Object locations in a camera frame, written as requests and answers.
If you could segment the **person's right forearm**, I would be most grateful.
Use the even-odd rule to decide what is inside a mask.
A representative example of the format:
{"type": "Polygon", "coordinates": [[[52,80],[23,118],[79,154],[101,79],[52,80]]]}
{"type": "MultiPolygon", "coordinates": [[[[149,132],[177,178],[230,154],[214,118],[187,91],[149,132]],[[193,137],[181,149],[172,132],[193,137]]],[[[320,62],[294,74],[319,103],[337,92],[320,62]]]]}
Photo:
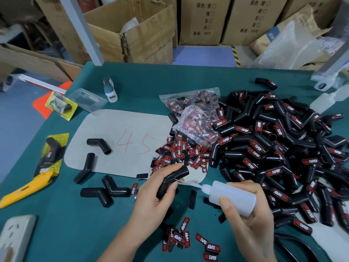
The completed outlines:
{"type": "Polygon", "coordinates": [[[272,254],[270,256],[252,256],[252,255],[249,255],[247,258],[246,258],[246,261],[247,262],[278,262],[275,255],[272,254]]]}

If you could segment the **printed closed cardboard box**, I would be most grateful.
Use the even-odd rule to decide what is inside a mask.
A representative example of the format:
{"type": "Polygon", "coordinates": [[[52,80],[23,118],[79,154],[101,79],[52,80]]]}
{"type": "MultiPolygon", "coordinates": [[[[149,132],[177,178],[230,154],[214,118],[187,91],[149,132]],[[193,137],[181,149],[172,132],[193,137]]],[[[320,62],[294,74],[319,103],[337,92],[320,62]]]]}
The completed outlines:
{"type": "Polygon", "coordinates": [[[181,0],[179,45],[218,45],[231,0],[181,0]]]}
{"type": "Polygon", "coordinates": [[[221,43],[248,46],[276,23],[287,0],[232,0],[221,43]]]}

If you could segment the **person's left hand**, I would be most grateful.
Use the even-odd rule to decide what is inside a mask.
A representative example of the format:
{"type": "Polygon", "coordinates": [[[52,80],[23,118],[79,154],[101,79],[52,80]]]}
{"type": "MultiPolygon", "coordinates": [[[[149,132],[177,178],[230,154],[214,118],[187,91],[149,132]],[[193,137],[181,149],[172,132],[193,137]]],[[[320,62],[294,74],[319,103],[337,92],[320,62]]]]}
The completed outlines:
{"type": "Polygon", "coordinates": [[[181,167],[182,164],[178,163],[166,166],[149,177],[139,189],[131,218],[146,219],[161,224],[172,202],[159,200],[156,197],[157,191],[164,178],[181,167]]]}

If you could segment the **white bottle blue label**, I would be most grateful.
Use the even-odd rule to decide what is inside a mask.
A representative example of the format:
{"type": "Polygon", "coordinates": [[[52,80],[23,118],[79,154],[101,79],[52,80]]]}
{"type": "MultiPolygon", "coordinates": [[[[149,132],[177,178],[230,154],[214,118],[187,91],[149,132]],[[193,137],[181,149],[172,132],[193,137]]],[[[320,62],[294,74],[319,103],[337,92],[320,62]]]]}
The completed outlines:
{"type": "Polygon", "coordinates": [[[321,92],[325,92],[325,91],[329,90],[330,88],[337,89],[337,76],[335,76],[335,75],[322,78],[314,86],[314,89],[321,91],[321,92]]]}

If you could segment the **plain black bent rubber tube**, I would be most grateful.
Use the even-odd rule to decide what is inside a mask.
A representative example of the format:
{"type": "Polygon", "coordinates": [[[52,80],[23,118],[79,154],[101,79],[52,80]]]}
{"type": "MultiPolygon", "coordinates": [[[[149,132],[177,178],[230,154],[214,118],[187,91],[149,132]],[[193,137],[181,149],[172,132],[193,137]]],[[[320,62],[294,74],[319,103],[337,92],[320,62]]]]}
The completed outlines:
{"type": "Polygon", "coordinates": [[[114,203],[105,188],[82,188],[80,196],[83,198],[98,198],[102,207],[110,207],[114,203]]]}
{"type": "Polygon", "coordinates": [[[159,186],[156,197],[159,200],[162,200],[162,198],[166,194],[169,186],[172,185],[172,183],[174,181],[180,180],[180,179],[184,178],[185,176],[188,176],[189,173],[190,172],[189,172],[188,167],[186,165],[182,165],[182,167],[179,170],[174,171],[171,174],[169,174],[168,176],[166,176],[159,186]]]}
{"type": "Polygon", "coordinates": [[[130,188],[118,187],[109,175],[102,178],[102,183],[111,197],[129,197],[131,195],[130,188]]]}
{"type": "Polygon", "coordinates": [[[75,184],[81,184],[90,175],[94,166],[94,160],[95,160],[95,154],[88,153],[86,156],[85,165],[83,169],[73,179],[75,184]]]}
{"type": "Polygon", "coordinates": [[[86,144],[89,146],[98,146],[101,148],[105,155],[108,155],[112,152],[111,147],[108,143],[102,138],[90,138],[86,140],[86,144]]]}

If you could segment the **translucent white plastic bottle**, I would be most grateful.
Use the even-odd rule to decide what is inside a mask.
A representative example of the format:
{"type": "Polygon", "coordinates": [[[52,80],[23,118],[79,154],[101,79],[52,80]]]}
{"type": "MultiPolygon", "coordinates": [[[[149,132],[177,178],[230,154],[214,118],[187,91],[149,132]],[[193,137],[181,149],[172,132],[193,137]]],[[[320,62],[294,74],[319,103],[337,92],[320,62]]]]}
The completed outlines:
{"type": "Polygon", "coordinates": [[[332,107],[336,102],[341,102],[349,97],[349,83],[340,87],[335,92],[330,94],[323,93],[310,104],[310,109],[322,114],[327,109],[332,107]]]}

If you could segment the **clear plastic bag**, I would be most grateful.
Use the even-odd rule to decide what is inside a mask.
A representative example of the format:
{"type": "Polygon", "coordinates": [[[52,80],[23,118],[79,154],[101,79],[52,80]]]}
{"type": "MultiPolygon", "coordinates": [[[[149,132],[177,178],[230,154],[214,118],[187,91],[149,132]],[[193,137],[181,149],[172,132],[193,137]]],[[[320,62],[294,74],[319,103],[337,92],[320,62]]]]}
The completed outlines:
{"type": "Polygon", "coordinates": [[[331,57],[322,40],[296,20],[289,21],[283,29],[272,28],[251,47],[259,55],[249,68],[297,70],[308,63],[326,62],[331,57]]]}

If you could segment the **grey cardboard sheet red writing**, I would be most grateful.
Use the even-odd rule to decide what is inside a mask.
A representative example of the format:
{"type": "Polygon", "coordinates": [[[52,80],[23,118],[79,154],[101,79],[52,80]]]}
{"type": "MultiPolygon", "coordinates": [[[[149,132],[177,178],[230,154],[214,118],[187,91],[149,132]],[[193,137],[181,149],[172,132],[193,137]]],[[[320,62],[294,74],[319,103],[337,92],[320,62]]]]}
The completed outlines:
{"type": "Polygon", "coordinates": [[[151,175],[155,150],[163,146],[172,128],[168,116],[122,110],[101,109],[88,114],[66,148],[64,163],[82,170],[88,153],[95,154],[92,171],[136,178],[151,175]],[[112,152],[105,155],[100,147],[86,140],[102,138],[112,152]]]}

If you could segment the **white needle-tip squeeze bottle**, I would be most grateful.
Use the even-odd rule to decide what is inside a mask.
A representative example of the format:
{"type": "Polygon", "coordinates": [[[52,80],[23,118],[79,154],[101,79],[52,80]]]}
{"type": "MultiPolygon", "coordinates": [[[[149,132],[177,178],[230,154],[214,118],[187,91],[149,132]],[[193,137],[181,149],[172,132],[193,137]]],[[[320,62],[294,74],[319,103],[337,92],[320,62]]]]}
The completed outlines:
{"type": "Polygon", "coordinates": [[[220,197],[228,198],[233,203],[241,216],[248,217],[254,210],[256,195],[251,192],[230,186],[219,181],[214,181],[212,185],[199,185],[197,183],[189,181],[181,181],[181,183],[199,188],[204,194],[208,196],[209,202],[216,205],[220,205],[220,197]]]}

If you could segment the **yellow blister card package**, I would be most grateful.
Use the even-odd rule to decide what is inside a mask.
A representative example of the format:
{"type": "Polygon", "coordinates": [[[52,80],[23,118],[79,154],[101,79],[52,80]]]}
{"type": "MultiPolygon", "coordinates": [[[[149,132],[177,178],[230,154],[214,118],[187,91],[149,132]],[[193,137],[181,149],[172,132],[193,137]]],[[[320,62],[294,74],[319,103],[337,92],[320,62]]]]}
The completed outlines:
{"type": "Polygon", "coordinates": [[[71,101],[59,92],[51,92],[45,107],[59,114],[59,116],[67,121],[70,121],[78,108],[77,103],[71,101]]]}

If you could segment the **plain closed cardboard box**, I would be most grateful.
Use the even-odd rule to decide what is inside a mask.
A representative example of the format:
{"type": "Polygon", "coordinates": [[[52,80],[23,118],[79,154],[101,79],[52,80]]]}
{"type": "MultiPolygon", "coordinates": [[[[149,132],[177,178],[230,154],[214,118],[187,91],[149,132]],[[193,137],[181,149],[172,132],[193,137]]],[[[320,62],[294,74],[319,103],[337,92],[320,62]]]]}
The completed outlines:
{"type": "Polygon", "coordinates": [[[287,0],[277,23],[289,18],[307,4],[313,9],[313,15],[317,25],[321,29],[324,29],[335,18],[341,0],[287,0]]]}

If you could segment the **clear bag of labels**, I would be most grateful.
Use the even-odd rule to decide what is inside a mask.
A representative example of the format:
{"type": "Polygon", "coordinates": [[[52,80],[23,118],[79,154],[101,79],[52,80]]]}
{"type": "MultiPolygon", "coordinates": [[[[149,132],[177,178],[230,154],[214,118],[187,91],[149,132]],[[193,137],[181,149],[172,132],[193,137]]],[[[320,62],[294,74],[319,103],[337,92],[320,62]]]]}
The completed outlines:
{"type": "Polygon", "coordinates": [[[189,105],[179,112],[178,122],[172,126],[176,132],[181,132],[197,144],[212,148],[219,134],[212,125],[219,122],[216,109],[218,106],[189,105]]]}
{"type": "Polygon", "coordinates": [[[176,116],[185,110],[186,107],[194,105],[199,107],[207,118],[218,119],[216,112],[216,109],[220,108],[218,103],[220,89],[218,87],[159,95],[159,98],[168,110],[176,116]]]}

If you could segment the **grey white frame post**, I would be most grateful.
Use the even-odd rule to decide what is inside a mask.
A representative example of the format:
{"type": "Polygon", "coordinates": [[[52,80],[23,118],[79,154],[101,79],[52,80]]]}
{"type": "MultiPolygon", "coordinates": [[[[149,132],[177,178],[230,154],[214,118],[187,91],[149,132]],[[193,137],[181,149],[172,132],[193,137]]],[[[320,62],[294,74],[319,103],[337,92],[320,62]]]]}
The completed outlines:
{"type": "Polygon", "coordinates": [[[95,66],[102,66],[104,58],[88,26],[77,0],[60,0],[87,53],[95,66]]]}

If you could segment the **labelled black bent tube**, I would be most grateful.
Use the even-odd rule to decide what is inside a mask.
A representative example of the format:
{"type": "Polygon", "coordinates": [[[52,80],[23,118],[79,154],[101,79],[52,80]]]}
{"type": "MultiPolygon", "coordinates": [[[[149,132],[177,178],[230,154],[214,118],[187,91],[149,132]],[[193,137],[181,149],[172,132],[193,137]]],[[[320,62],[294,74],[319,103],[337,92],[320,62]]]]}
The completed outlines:
{"type": "Polygon", "coordinates": [[[255,79],[255,83],[267,86],[272,91],[274,91],[274,90],[276,90],[278,88],[277,84],[275,84],[274,82],[272,82],[271,80],[266,79],[266,78],[256,78],[255,79]]]}

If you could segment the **yellow utility knife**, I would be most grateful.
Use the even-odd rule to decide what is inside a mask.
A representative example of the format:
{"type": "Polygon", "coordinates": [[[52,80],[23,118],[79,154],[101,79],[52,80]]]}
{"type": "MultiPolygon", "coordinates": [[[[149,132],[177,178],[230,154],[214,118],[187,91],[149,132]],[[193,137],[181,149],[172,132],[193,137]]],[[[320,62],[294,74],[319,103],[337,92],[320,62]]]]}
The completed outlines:
{"type": "Polygon", "coordinates": [[[35,177],[28,184],[22,186],[21,188],[15,190],[14,192],[5,195],[0,200],[0,209],[8,207],[15,202],[18,202],[31,194],[38,192],[39,190],[48,186],[53,178],[58,176],[59,174],[55,171],[44,172],[35,177]]]}

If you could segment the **flat cardboard panel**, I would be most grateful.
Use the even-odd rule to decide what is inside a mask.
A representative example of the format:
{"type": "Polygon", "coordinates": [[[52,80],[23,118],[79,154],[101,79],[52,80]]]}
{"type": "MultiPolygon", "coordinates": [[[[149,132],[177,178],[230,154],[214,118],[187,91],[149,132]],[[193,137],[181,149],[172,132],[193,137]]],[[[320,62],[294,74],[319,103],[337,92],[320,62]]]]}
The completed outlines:
{"type": "Polygon", "coordinates": [[[0,62],[59,82],[74,81],[84,67],[7,43],[0,44],[0,62]]]}

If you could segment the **white power strip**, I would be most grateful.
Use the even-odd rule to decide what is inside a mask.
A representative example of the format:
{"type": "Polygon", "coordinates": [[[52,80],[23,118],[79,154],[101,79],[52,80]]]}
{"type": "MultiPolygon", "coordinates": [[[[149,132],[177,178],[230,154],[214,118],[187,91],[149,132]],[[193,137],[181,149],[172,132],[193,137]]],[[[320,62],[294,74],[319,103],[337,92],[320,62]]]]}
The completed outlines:
{"type": "Polygon", "coordinates": [[[23,262],[34,231],[37,216],[23,215],[8,219],[0,233],[0,262],[23,262]]]}

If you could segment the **white sheet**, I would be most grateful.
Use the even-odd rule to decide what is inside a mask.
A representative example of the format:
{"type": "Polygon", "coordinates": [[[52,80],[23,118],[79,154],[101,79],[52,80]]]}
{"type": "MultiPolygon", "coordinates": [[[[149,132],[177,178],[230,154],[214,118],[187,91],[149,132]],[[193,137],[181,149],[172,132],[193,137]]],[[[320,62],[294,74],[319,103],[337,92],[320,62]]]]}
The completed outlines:
{"type": "Polygon", "coordinates": [[[320,222],[310,224],[312,238],[327,253],[332,262],[349,262],[349,234],[339,225],[333,215],[334,226],[329,227],[320,222]]]}

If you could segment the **open cardboard box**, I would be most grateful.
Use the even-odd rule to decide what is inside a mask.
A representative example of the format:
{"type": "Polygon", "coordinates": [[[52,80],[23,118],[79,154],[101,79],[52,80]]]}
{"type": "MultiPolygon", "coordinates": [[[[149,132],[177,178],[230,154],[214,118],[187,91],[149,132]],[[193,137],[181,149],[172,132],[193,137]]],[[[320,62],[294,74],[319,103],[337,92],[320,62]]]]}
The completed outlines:
{"type": "Polygon", "coordinates": [[[175,13],[162,0],[115,0],[84,14],[105,62],[170,64],[175,13]]]}

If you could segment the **yellow card packaged black tube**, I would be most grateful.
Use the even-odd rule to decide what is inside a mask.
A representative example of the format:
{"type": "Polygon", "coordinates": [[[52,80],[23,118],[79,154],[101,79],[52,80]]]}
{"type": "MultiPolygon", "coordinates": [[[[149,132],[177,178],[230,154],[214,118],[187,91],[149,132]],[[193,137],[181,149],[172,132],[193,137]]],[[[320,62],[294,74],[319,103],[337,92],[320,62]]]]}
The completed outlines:
{"type": "Polygon", "coordinates": [[[38,178],[46,172],[59,174],[68,139],[69,133],[49,135],[46,138],[33,179],[38,178]]]}

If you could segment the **person's left forearm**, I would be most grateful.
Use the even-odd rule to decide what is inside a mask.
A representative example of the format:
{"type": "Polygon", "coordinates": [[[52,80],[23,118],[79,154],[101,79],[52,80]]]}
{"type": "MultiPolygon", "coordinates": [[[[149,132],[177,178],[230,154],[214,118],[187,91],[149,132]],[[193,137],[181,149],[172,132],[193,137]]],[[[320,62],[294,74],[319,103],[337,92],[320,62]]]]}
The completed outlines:
{"type": "Polygon", "coordinates": [[[132,262],[134,256],[159,223],[131,218],[96,262],[132,262]]]}

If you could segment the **person's right hand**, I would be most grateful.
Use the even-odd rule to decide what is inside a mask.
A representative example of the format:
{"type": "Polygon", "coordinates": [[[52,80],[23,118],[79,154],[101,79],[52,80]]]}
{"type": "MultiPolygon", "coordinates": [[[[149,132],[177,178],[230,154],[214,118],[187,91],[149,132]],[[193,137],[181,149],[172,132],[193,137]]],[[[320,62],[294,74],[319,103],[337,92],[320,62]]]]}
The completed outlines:
{"type": "Polygon", "coordinates": [[[264,191],[252,180],[228,182],[230,186],[256,195],[256,203],[250,216],[240,216],[240,224],[230,224],[238,248],[246,259],[252,256],[270,256],[274,253],[274,218],[264,191]]]}

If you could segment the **heap of red black labels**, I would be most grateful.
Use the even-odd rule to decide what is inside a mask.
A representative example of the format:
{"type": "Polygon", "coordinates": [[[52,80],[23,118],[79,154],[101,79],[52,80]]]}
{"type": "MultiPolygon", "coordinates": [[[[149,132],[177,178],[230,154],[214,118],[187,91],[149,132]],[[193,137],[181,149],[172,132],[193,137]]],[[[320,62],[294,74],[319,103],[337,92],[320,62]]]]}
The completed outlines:
{"type": "Polygon", "coordinates": [[[156,149],[155,153],[151,161],[151,174],[162,167],[176,163],[206,174],[211,149],[197,144],[180,133],[178,136],[167,137],[166,143],[156,149]]]}

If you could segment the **pile of labelled black tubes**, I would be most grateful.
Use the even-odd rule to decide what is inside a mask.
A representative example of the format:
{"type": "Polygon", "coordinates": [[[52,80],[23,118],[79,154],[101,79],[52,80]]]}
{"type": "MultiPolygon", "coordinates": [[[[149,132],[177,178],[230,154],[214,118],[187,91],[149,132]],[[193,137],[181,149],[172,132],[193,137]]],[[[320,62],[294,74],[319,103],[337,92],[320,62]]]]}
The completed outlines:
{"type": "Polygon", "coordinates": [[[234,91],[216,109],[218,132],[209,159],[229,181],[261,185],[274,227],[339,225],[349,234],[349,138],[334,135],[344,114],[320,115],[296,97],[268,91],[234,91]]]}

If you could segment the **scatter of red black labels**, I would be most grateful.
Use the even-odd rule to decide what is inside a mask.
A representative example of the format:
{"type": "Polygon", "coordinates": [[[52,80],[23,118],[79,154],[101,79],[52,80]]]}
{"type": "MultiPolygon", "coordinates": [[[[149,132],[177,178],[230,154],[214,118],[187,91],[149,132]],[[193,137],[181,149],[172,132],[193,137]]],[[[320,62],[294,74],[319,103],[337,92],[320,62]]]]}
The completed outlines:
{"type": "MultiPolygon", "coordinates": [[[[191,234],[188,230],[189,223],[190,218],[185,216],[178,228],[164,221],[160,224],[159,228],[163,232],[161,237],[162,252],[172,252],[175,246],[180,249],[189,249],[191,247],[191,234]]],[[[204,247],[202,256],[205,262],[218,262],[218,256],[221,253],[220,245],[210,242],[199,233],[194,235],[194,240],[204,247]]]]}

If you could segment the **white bar red stripe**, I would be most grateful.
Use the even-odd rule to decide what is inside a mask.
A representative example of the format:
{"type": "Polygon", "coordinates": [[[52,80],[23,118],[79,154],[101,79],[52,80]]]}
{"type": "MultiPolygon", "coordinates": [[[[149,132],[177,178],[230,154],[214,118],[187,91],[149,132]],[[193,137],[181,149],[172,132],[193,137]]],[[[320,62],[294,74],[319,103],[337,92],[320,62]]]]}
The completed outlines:
{"type": "Polygon", "coordinates": [[[23,82],[26,82],[29,84],[33,84],[33,85],[45,88],[47,90],[51,90],[51,91],[60,93],[62,95],[64,95],[67,92],[66,89],[62,89],[62,88],[54,86],[50,83],[46,83],[46,82],[40,81],[38,79],[34,79],[34,78],[29,77],[29,76],[24,75],[24,74],[11,74],[10,77],[12,77],[14,80],[20,80],[20,81],[23,81],[23,82]]]}

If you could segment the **clear plastic blister shell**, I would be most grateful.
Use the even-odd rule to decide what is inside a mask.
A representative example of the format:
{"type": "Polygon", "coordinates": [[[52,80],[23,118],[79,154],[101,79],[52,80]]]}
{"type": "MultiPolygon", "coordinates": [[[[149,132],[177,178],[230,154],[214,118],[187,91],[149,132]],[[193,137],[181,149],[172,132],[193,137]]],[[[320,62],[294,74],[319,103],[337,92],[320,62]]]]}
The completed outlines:
{"type": "Polygon", "coordinates": [[[79,107],[90,113],[102,109],[107,104],[106,99],[83,88],[78,88],[66,96],[68,99],[75,102],[79,107]]]}

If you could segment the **small white grey bottle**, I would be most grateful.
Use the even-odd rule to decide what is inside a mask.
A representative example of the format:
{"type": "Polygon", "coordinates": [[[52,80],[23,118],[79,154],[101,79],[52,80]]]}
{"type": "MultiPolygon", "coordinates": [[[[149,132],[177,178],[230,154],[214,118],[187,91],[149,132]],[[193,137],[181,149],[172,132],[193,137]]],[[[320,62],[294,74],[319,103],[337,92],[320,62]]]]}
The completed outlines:
{"type": "Polygon", "coordinates": [[[105,95],[107,96],[108,101],[111,103],[115,103],[116,101],[118,101],[118,96],[115,91],[114,83],[111,80],[111,78],[109,77],[104,78],[103,83],[104,83],[104,92],[105,92],[105,95]]]}

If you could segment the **cardboard box blue label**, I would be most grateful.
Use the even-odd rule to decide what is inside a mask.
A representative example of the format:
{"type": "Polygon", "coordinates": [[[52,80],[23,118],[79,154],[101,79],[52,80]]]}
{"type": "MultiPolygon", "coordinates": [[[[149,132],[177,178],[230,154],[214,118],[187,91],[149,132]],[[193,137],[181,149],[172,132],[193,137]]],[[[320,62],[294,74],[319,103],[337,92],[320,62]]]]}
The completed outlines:
{"type": "Polygon", "coordinates": [[[317,25],[313,15],[313,9],[309,4],[307,4],[298,12],[285,19],[284,21],[278,23],[270,30],[268,30],[263,36],[252,42],[249,45],[252,52],[256,56],[262,54],[291,21],[295,21],[296,23],[305,27],[308,30],[308,32],[315,38],[323,36],[324,34],[328,33],[331,29],[331,27],[329,26],[324,29],[321,29],[317,25]]]}

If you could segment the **orange sheet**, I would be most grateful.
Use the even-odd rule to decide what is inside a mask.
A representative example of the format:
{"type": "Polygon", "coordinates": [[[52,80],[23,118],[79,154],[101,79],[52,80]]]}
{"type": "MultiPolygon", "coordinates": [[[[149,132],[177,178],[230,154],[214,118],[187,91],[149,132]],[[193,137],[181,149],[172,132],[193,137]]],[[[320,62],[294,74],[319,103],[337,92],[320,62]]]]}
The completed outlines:
{"type": "MultiPolygon", "coordinates": [[[[59,88],[64,89],[64,90],[68,90],[70,88],[70,86],[72,85],[72,83],[73,82],[65,82],[65,83],[61,84],[59,86],[59,88]]],[[[46,93],[42,97],[36,99],[32,104],[33,108],[36,109],[42,115],[42,117],[44,119],[47,119],[50,116],[50,114],[52,113],[52,110],[50,110],[49,108],[47,108],[45,106],[51,93],[52,93],[52,90],[49,90],[48,93],[46,93]]]]}

